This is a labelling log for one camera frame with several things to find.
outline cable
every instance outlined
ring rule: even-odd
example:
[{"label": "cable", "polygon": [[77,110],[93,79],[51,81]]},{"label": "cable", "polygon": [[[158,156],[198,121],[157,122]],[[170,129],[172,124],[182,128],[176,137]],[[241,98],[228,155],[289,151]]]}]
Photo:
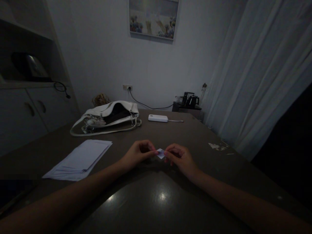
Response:
[{"label": "cable", "polygon": [[183,120],[168,120],[168,121],[171,121],[171,122],[184,122]]},{"label": "cable", "polygon": [[132,93],[131,93],[131,88],[129,87],[128,88],[128,90],[129,90],[129,92],[130,92],[130,94],[131,94],[131,97],[137,102],[137,103],[140,103],[140,104],[142,104],[143,106],[146,106],[146,107],[148,107],[148,108],[150,108],[150,109],[153,109],[153,110],[155,110],[155,109],[166,109],[166,108],[168,108],[168,107],[171,107],[171,106],[173,106],[173,104],[172,105],[170,105],[170,106],[168,106],[168,107],[161,107],[161,108],[151,108],[151,107],[149,107],[149,106],[147,106],[147,105],[145,105],[145,104],[143,104],[143,103],[141,103],[141,102],[139,102],[139,101],[137,101],[133,96],[132,96]]},{"label": "cable", "polygon": [[[64,87],[64,90],[59,90],[59,89],[56,87],[56,84],[57,84],[57,83],[61,84],[61,85]],[[53,85],[53,86],[54,86],[54,88],[55,88],[57,91],[59,91],[59,92],[65,92],[66,97],[67,97],[68,99],[71,98],[71,96],[68,95],[68,93],[67,93],[67,88],[66,88],[66,86],[65,86],[62,82],[54,81],[54,85]]]}]

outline picture frame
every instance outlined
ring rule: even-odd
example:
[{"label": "picture frame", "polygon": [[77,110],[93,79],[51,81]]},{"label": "picture frame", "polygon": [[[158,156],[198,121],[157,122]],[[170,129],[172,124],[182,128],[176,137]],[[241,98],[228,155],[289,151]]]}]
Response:
[{"label": "picture frame", "polygon": [[129,30],[139,34],[174,40],[180,0],[129,0]]}]

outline stack of paper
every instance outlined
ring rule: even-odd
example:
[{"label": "stack of paper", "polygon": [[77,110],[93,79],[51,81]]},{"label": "stack of paper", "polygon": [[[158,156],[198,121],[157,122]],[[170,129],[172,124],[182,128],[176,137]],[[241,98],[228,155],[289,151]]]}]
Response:
[{"label": "stack of paper", "polygon": [[86,140],[42,178],[82,180],[89,175],[111,145],[111,141]]}]

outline bag strap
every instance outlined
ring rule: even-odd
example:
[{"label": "bag strap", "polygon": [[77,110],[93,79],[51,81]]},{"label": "bag strap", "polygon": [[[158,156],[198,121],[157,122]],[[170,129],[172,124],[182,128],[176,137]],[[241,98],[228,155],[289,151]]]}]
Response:
[{"label": "bag strap", "polygon": [[83,121],[84,118],[85,118],[85,117],[82,116],[82,117],[74,124],[74,126],[71,128],[70,133],[71,133],[72,136],[74,136],[74,137],[77,137],[77,136],[79,136],[79,137],[82,137],[82,136],[85,137],[85,136],[95,136],[95,135],[101,135],[101,134],[109,134],[109,133],[114,133],[114,132],[129,131],[129,130],[131,130],[131,129],[133,129],[133,128],[135,128],[135,127],[137,126],[137,121],[138,121],[138,127],[141,126],[141,124],[142,124],[142,120],[136,117],[136,123],[135,123],[135,125],[132,126],[131,128],[121,129],[121,130],[115,130],[115,131],[107,131],[107,132],[98,132],[98,133],[86,133],[86,134],[77,134],[77,133],[74,133],[73,128],[74,128],[77,124],[79,124],[81,121]]}]

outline shelf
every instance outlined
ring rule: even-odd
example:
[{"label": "shelf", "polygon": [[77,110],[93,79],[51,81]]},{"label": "shelf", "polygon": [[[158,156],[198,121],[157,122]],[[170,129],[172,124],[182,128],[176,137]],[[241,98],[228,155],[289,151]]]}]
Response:
[{"label": "shelf", "polygon": [[6,27],[9,30],[13,30],[16,33],[24,33],[24,34],[27,33],[33,36],[37,36],[37,37],[41,37],[41,38],[45,38],[45,39],[53,41],[53,39],[50,36],[44,35],[40,32],[37,32],[28,27],[25,27],[17,22],[9,21],[1,17],[0,17],[0,25]]},{"label": "shelf", "polygon": [[44,88],[53,87],[54,82],[32,82],[32,81],[7,81],[7,83],[0,84],[0,89],[17,89],[17,88]]}]

